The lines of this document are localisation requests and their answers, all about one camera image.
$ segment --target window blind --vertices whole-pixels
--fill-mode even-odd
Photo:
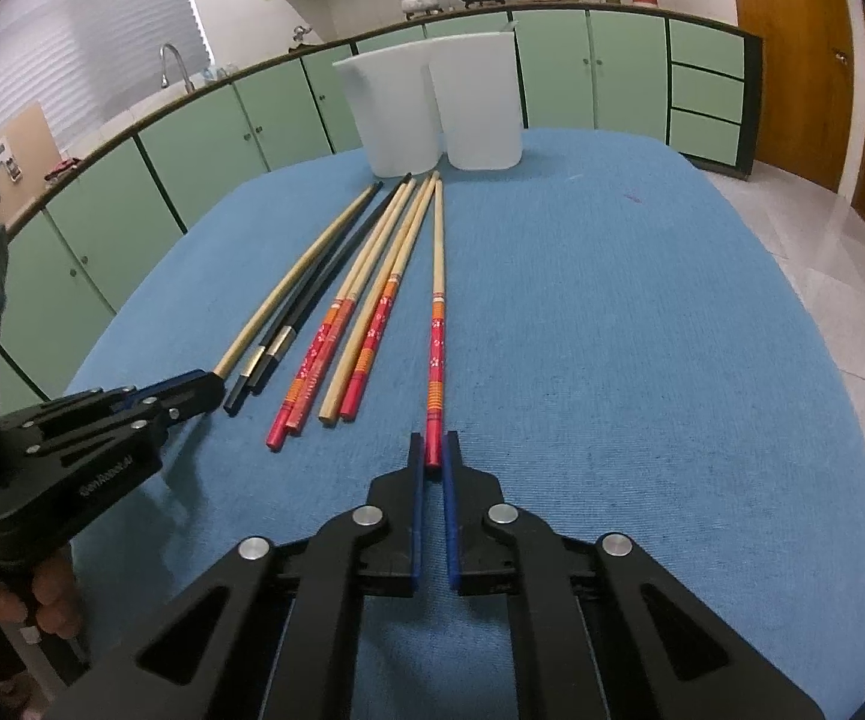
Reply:
[[[0,127],[38,101],[67,148],[160,89],[163,43],[208,66],[189,0],[0,1]]]

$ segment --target faucet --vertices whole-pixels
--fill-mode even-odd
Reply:
[[[185,81],[185,93],[186,95],[191,95],[195,91],[195,85],[192,81],[189,80],[189,73],[185,69],[185,63],[182,61],[182,55],[179,53],[179,49],[173,46],[171,43],[163,43],[162,48],[158,50],[158,55],[160,55],[162,59],[162,89],[166,89],[169,85],[169,76],[165,73],[165,50],[171,50],[173,55],[176,57],[176,62],[179,63],[179,70],[181,70],[182,80]]]

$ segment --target white pot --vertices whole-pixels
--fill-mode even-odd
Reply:
[[[439,10],[439,0],[399,0],[402,13],[424,13],[426,10]]]

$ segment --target tiled floor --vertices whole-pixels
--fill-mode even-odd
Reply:
[[[709,179],[813,316],[865,435],[865,223],[842,197],[769,165],[748,182]]]

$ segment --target green cabinet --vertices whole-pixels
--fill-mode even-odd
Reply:
[[[117,311],[181,238],[179,225],[131,140],[57,194],[48,214]]]
[[[319,106],[328,138],[333,142],[337,153],[362,146],[359,132],[355,128],[352,108],[349,108],[346,93],[342,89],[342,80],[333,68],[333,62],[348,59],[350,56],[352,49],[349,46],[336,46],[334,49],[311,53],[300,59],[306,68],[309,86],[312,87],[312,95]]]
[[[8,245],[2,347],[45,394],[59,397],[111,321],[52,220],[35,215]]]
[[[672,66],[672,106],[735,124],[743,121],[746,84],[706,71]]]
[[[32,391],[0,355],[0,415],[17,412],[41,402],[40,396]]]
[[[583,10],[517,11],[530,127],[594,127],[592,53]]]
[[[139,138],[187,227],[237,186],[266,172],[231,85],[150,124]]]
[[[375,52],[379,49],[387,49],[390,46],[401,46],[403,43],[413,43],[417,40],[424,40],[424,33],[421,25],[405,26],[402,29],[396,29],[393,32],[386,32],[382,35],[366,38],[365,40],[355,41],[355,47],[359,53]]]
[[[235,89],[269,170],[333,153],[298,61],[235,81]]]
[[[666,143],[666,20],[594,10],[589,12],[589,34],[595,62],[595,126]]]
[[[669,19],[671,59],[684,65],[746,77],[746,38],[712,26]]]
[[[686,156],[733,166],[738,156],[740,126],[688,111],[671,111],[669,146]]]
[[[448,37],[450,35],[474,35],[479,32],[498,32],[509,25],[509,17],[502,13],[477,13],[472,16],[457,16],[426,25],[426,37]]]

